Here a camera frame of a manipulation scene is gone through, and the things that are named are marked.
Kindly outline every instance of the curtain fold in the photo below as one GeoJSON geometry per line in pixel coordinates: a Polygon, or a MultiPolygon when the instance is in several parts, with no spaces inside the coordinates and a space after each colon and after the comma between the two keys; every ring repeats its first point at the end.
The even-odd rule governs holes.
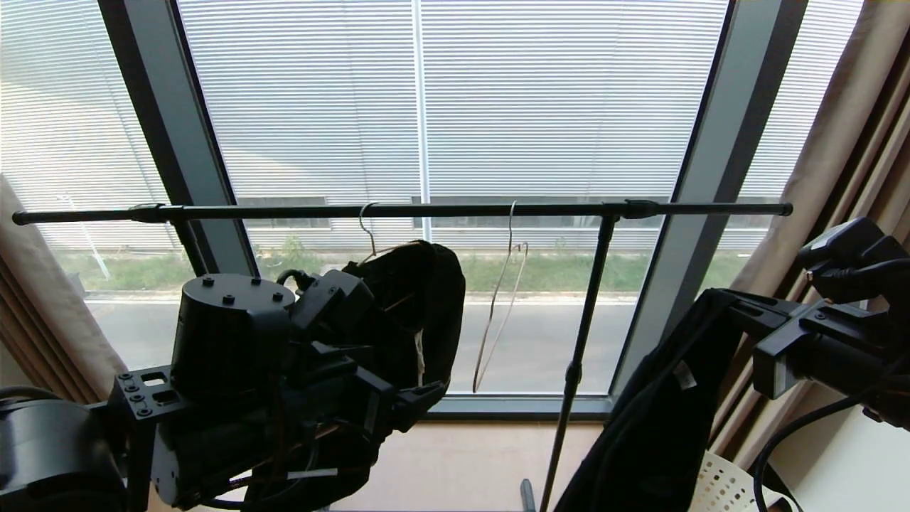
{"type": "Polygon", "coordinates": [[[35,384],[81,404],[104,400],[126,366],[0,174],[0,341],[35,384]]]}
{"type": "MultiPolygon", "coordinates": [[[[799,249],[855,217],[875,220],[907,244],[910,220],[910,4],[866,3],[832,77],[777,218],[731,288],[789,301],[818,295],[794,265],[799,249]]],[[[734,358],[714,420],[711,451],[747,468],[804,396],[808,383],[769,401],[752,389],[746,340],[734,358]]]]}

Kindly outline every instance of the beige curtain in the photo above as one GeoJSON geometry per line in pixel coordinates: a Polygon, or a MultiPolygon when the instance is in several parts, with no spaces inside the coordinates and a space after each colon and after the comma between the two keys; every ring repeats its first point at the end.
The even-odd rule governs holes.
{"type": "MultiPolygon", "coordinates": [[[[867,2],[834,72],[784,200],[789,218],[775,219],[768,236],[733,288],[790,301],[818,295],[794,267],[797,251],[822,231],[866,216],[909,242],[910,3],[867,2]]],[[[799,403],[807,386],[768,401],[751,385],[753,343],[743,343],[724,386],[711,451],[746,468],[799,403]]]]}
{"type": "Polygon", "coordinates": [[[21,209],[0,174],[0,341],[35,385],[82,404],[104,400],[126,367],[38,228],[11,221],[21,209]]]}

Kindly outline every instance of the glass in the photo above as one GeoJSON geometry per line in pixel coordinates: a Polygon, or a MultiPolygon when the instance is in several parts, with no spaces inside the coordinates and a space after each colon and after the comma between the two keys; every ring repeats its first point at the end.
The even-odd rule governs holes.
{"type": "MultiPolygon", "coordinates": [[[[97,2],[2,0],[3,173],[30,210],[128,208],[168,197],[97,2]]],[[[170,362],[180,285],[169,225],[40,226],[129,368],[170,362]]]]}
{"type": "MultiPolygon", "coordinates": [[[[862,0],[809,0],[793,53],[739,202],[776,202],[803,150],[862,0]]],[[[770,217],[731,216],[702,288],[727,287],[767,233],[770,217]]]]}
{"type": "MultiPolygon", "coordinates": [[[[408,204],[669,197],[727,3],[179,0],[179,7],[239,198],[408,204]]],[[[661,222],[617,226],[584,393],[607,391],[661,222]]],[[[450,390],[469,391],[508,220],[366,223],[380,248],[431,237],[458,252],[468,297],[450,390]]],[[[369,252],[352,219],[323,230],[247,226],[267,277],[290,263],[338,268],[369,252]]],[[[481,391],[558,393],[597,221],[524,218],[514,228],[531,256],[481,391]]],[[[509,264],[490,337],[520,260],[509,264]]]]}

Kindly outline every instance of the grass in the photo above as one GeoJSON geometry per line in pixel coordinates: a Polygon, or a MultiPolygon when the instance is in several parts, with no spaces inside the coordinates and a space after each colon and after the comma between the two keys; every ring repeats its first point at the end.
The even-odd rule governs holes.
{"type": "MultiPolygon", "coordinates": [[[[513,254],[506,269],[502,289],[510,291],[521,266],[523,255],[513,254]]],[[[296,242],[286,242],[282,251],[263,254],[257,261],[263,277],[274,280],[288,268],[319,272],[324,265],[340,266],[338,257],[326,260],[304,251],[296,242]]],[[[86,290],[176,290],[193,278],[189,262],[183,255],[107,256],[105,265],[111,277],[106,280],[89,254],[58,254],[57,260],[67,272],[78,272],[86,290]]],[[[593,257],[588,254],[531,254],[521,275],[521,292],[583,292],[588,286],[593,257]]],[[[729,286],[747,258],[721,251],[715,254],[703,283],[704,288],[729,286]]],[[[463,252],[461,269],[469,292],[491,292],[500,277],[503,256],[484,256],[463,252]]],[[[639,291],[651,261],[650,254],[614,253],[607,255],[601,291],[639,291]]]]}

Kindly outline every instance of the black horizontal rod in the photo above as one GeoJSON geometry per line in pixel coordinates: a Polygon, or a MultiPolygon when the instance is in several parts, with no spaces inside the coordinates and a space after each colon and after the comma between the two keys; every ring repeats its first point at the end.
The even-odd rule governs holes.
{"type": "MultiPolygon", "coordinates": [[[[371,204],[326,206],[183,206],[140,204],[128,210],[17,211],[19,225],[47,222],[134,220],[175,222],[204,219],[356,219],[408,217],[508,217],[511,204],[371,204]]],[[[515,217],[601,216],[641,219],[654,215],[790,215],[793,205],[740,203],[658,203],[626,200],[615,203],[516,204],[515,217]]]]}

